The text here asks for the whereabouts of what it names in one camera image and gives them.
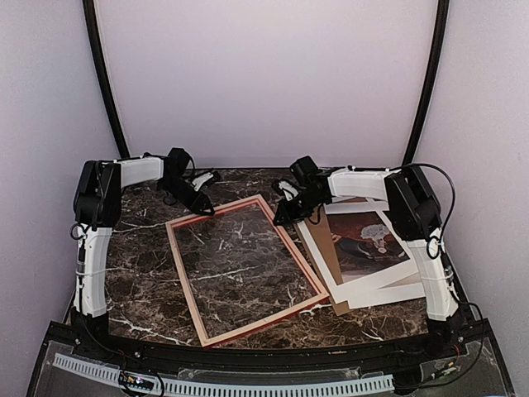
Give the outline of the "brown cardboard backing board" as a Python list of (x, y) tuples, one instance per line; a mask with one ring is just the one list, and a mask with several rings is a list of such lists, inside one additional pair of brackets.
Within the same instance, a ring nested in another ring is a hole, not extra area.
[(345, 282), (328, 221), (300, 222), (296, 229), (319, 280), (324, 284), (338, 316), (353, 309), (398, 303), (425, 296), (414, 261)]

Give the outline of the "dark flower photo print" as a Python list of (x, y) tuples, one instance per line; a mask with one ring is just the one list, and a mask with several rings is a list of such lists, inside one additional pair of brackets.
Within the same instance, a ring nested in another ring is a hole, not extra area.
[(377, 289), (419, 281), (417, 266), (375, 211), (326, 218), (343, 285)]

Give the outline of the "white photo mat board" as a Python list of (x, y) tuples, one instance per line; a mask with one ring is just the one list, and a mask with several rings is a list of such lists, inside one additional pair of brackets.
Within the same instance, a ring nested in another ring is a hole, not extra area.
[(319, 223), (295, 225), (319, 280), (349, 309), (425, 296), (410, 249), (396, 235), (388, 204), (343, 198), (324, 207)]

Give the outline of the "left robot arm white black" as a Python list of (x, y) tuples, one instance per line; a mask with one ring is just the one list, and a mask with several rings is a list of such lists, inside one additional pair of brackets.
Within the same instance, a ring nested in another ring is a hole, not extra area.
[(220, 175), (215, 170), (197, 173), (191, 155), (173, 148), (168, 155), (144, 155), (121, 160), (89, 160), (82, 169), (74, 195), (74, 225), (70, 237), (78, 242), (76, 287), (71, 309), (73, 323), (90, 330), (85, 348), (100, 361), (116, 355), (116, 341), (98, 327), (107, 328), (105, 296), (107, 250), (112, 232), (122, 215), (123, 191), (144, 182), (156, 182), (176, 203), (190, 213), (212, 216), (215, 210), (203, 192)]

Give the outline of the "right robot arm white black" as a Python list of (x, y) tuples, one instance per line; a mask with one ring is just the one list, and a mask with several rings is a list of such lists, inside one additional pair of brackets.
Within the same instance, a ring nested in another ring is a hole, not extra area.
[(300, 226), (338, 198), (382, 203), (385, 209), (382, 217), (389, 220), (389, 230), (404, 243), (404, 250), (421, 277), (428, 320), (437, 326), (452, 321), (460, 304), (443, 245), (445, 222), (422, 165), (396, 168), (349, 165), (324, 170), (311, 157), (304, 156), (291, 164), (290, 171), (294, 182), (277, 179), (272, 183), (274, 191), (282, 197), (274, 225)]

